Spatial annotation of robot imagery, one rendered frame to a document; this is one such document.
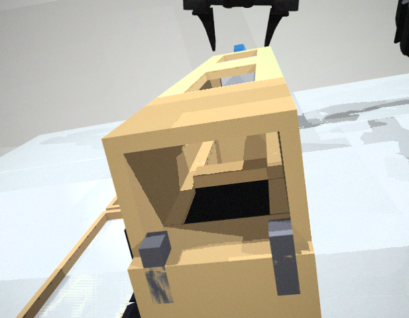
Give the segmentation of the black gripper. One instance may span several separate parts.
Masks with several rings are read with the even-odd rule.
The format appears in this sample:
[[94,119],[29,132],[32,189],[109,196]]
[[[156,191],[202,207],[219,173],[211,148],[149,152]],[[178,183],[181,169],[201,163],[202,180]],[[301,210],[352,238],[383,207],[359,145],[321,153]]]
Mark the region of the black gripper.
[[[289,11],[298,10],[299,0],[254,0],[254,5],[272,5],[266,28],[264,47],[270,44],[275,28],[282,17],[288,17]],[[215,52],[215,26],[213,18],[213,7],[211,5],[222,5],[222,0],[183,0],[183,10],[192,11],[193,16],[198,16],[202,21],[211,49]]]

